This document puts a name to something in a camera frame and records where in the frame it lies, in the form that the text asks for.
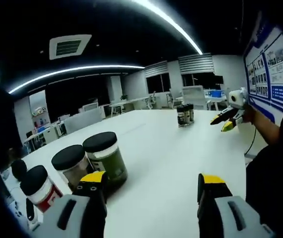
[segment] bulletin board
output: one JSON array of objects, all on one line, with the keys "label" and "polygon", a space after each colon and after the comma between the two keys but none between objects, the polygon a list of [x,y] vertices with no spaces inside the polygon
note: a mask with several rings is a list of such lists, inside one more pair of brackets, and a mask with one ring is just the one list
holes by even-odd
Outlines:
[{"label": "bulletin board", "polygon": [[283,113],[283,33],[261,20],[244,54],[250,104],[273,122]]}]

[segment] black ceiling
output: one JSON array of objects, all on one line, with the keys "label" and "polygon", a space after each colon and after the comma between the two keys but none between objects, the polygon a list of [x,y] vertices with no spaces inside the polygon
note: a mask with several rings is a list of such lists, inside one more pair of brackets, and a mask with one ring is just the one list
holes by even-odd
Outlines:
[{"label": "black ceiling", "polygon": [[[242,21],[242,3],[168,0],[159,6],[204,53],[239,55],[256,18],[244,3]],[[51,38],[76,34],[92,35],[82,55],[49,60]],[[22,78],[74,66],[147,66],[196,53],[168,23],[131,0],[0,1],[0,86],[5,89]]]}]

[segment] black cable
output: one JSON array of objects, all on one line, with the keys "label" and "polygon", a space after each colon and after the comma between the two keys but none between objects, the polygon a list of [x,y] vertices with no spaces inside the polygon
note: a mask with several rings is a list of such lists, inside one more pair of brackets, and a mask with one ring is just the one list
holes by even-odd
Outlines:
[{"label": "black cable", "polygon": [[244,156],[246,156],[246,154],[247,154],[247,153],[250,151],[250,149],[252,148],[252,145],[254,144],[255,136],[256,136],[256,128],[255,128],[255,131],[254,131],[254,137],[253,137],[253,140],[252,140],[252,144],[250,145],[250,148],[244,153]]}]

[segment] window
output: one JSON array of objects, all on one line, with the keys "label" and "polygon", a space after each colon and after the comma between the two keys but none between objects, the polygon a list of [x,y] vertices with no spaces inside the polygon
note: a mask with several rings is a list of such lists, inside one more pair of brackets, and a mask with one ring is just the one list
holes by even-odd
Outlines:
[{"label": "window", "polygon": [[202,85],[204,89],[220,89],[223,77],[214,73],[193,73],[182,75],[183,86]]},{"label": "window", "polygon": [[147,86],[148,86],[148,93],[169,92],[170,89],[169,74],[164,73],[147,78]]}]

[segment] ceiling air vent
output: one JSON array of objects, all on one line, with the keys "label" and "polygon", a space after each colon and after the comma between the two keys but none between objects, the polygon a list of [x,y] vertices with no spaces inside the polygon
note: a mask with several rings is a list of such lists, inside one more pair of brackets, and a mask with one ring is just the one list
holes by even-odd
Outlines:
[{"label": "ceiling air vent", "polygon": [[81,55],[91,37],[92,35],[74,35],[52,38],[49,44],[50,59]]}]

